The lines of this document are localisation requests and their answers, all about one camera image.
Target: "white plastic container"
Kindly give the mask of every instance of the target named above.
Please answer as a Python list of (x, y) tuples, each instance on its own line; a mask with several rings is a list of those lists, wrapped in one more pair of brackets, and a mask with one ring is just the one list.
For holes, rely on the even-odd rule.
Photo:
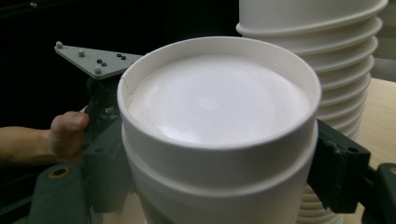
[(295, 222), (321, 96), (301, 58), (242, 37), (184, 40), (131, 65), (117, 95), (148, 220)]

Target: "wooden table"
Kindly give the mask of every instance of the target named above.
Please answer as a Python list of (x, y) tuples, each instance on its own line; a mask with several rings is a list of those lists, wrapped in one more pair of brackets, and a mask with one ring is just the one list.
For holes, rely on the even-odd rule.
[[(370, 166), (396, 163), (396, 82), (372, 78), (356, 142), (371, 153)], [(361, 224), (361, 204), (344, 224)]]

